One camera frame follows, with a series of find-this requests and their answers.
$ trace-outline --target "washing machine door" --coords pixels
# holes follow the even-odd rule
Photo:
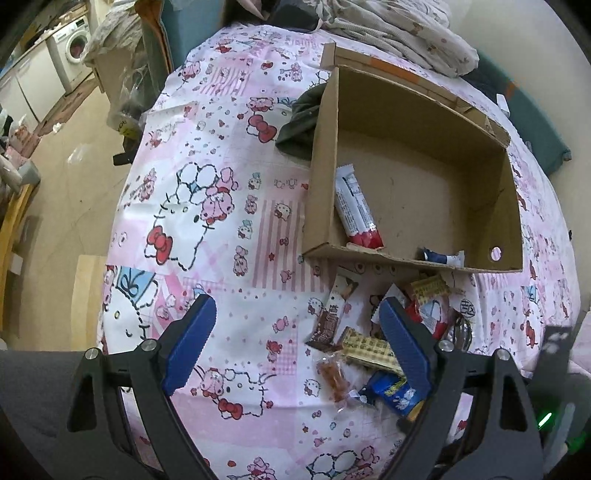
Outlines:
[[[86,29],[75,31],[66,42],[66,59],[70,63],[80,63],[84,47],[90,41],[90,32]]]

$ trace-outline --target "floor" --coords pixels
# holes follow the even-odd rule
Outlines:
[[[17,249],[20,277],[9,274],[2,338],[9,348],[68,350],[78,256],[106,255],[129,166],[114,167],[122,137],[107,127],[109,101],[89,95],[58,133],[31,156],[41,184],[30,201]]]

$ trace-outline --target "cardboard box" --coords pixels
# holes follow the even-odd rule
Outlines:
[[[500,124],[488,118],[485,113],[449,90],[387,61],[377,59],[365,53],[337,47],[336,43],[325,44],[322,59],[320,60],[320,67],[332,70],[334,67],[341,66],[348,66],[363,72],[373,73],[412,88],[469,118],[476,125],[479,125],[493,135],[505,147],[508,147],[511,142],[511,137]]]
[[[352,163],[385,248],[347,245],[335,169]],[[337,67],[314,136],[303,251],[368,263],[415,260],[418,247],[466,253],[468,272],[522,270],[521,223],[505,146],[458,111],[371,73]],[[498,247],[501,257],[491,257]]]

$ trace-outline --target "pink bedsheet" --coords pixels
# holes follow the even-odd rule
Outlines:
[[[170,75],[150,112],[121,194],[105,271],[99,337],[109,352],[158,337],[205,291],[217,324],[173,403],[219,478],[361,479],[376,476],[402,435],[387,408],[335,417],[317,374],[320,353],[304,340],[336,264],[301,257],[309,165],[281,154],[277,132],[290,103],[324,82],[328,41],[373,54],[438,83],[485,111],[511,134],[524,269],[505,275],[444,274],[450,304],[473,325],[471,350],[502,346],[520,368],[535,359],[544,325],[571,324],[579,285],[554,190],[496,105],[461,79],[326,32],[300,34],[234,25],[195,48]],[[369,333],[378,295],[416,272],[344,265],[362,273],[346,325]],[[346,371],[361,387],[369,374]],[[149,440],[125,395],[143,455]],[[467,415],[464,398],[451,434]]]

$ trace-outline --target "jerky snack package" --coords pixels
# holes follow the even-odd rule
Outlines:
[[[314,330],[306,341],[307,345],[323,352],[333,348],[333,339],[339,327],[340,318],[345,310],[345,303],[359,285],[361,277],[345,268],[336,271],[335,282],[330,291],[329,299],[316,320]]]

